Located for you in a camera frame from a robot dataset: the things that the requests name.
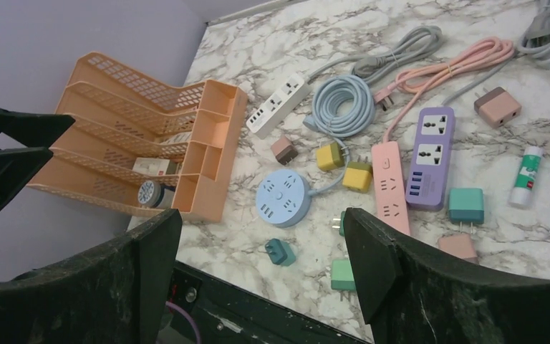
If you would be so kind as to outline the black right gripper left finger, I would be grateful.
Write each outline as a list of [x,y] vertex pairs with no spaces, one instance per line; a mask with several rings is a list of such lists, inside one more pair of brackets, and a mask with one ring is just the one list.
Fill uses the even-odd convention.
[[183,221],[163,211],[60,262],[0,282],[0,343],[154,343]]

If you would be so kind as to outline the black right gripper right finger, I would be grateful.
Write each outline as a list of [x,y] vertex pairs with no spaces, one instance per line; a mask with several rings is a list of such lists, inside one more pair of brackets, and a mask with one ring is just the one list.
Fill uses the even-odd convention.
[[361,208],[343,227],[377,343],[550,343],[550,280],[454,257]]

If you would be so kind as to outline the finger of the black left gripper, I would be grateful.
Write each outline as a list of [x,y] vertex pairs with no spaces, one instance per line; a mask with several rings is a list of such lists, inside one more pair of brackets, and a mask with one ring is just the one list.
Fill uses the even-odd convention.
[[0,211],[52,158],[50,147],[74,122],[70,115],[0,108]]

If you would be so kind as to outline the pink charger adapter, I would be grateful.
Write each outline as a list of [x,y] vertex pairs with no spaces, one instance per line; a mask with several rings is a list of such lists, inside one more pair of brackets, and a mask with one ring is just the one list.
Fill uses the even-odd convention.
[[478,255],[470,234],[462,233],[443,236],[438,240],[438,248],[457,258],[474,264],[478,263]]

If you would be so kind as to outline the green charger adapter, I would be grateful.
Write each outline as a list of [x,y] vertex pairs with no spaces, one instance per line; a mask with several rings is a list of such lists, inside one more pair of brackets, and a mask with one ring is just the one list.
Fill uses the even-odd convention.
[[340,300],[351,301],[356,292],[352,266],[349,259],[334,259],[330,269],[330,287],[339,292]]

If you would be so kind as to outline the teal charger adapter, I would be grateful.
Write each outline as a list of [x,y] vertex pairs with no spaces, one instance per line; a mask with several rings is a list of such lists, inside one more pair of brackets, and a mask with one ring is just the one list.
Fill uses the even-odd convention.
[[448,199],[448,218],[451,223],[462,227],[469,224],[469,233],[474,226],[484,223],[484,197],[481,188],[452,188]]

